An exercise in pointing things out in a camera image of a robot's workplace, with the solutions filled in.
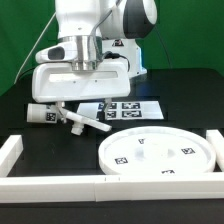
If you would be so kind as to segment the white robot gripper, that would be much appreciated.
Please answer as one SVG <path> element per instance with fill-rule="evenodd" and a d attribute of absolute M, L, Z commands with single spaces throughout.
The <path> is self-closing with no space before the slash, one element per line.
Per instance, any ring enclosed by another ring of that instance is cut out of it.
<path fill-rule="evenodd" d="M 74 71 L 70 63 L 46 63 L 33 73 L 32 97 L 38 103 L 56 102 L 55 106 L 63 124 L 67 119 L 60 101 L 90 99 L 104 100 L 103 112 L 107 115 L 113 97 L 130 93 L 127 66 L 122 60 L 104 60 L 93 71 Z"/>

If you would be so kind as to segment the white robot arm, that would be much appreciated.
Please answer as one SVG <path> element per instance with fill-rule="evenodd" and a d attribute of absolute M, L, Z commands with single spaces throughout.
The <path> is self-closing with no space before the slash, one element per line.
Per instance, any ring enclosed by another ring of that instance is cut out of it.
<path fill-rule="evenodd" d="M 55 0 L 58 43 L 36 54 L 27 119 L 55 123 L 67 101 L 124 97 L 138 73 L 136 40 L 154 28 L 154 0 Z"/>

